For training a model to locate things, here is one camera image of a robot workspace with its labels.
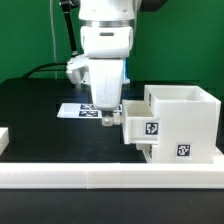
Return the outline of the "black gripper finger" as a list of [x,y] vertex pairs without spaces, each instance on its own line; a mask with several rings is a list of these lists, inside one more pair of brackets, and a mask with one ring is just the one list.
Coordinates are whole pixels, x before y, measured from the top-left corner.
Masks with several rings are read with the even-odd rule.
[[113,125],[113,115],[111,111],[102,112],[102,125],[103,126],[112,126]]

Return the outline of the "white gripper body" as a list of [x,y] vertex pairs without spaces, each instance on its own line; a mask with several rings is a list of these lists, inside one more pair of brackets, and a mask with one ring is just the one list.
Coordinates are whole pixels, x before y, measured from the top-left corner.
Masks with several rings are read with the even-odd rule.
[[81,45],[87,57],[92,100],[97,109],[112,111],[120,102],[124,61],[133,46],[133,28],[81,28]]

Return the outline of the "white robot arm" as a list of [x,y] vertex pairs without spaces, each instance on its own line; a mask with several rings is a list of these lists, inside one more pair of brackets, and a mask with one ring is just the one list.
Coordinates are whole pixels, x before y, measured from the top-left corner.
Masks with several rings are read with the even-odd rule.
[[115,123],[125,60],[133,47],[137,13],[156,12],[168,0],[77,0],[81,55],[74,54],[66,73],[72,83],[90,80],[92,101],[102,112],[102,124]]

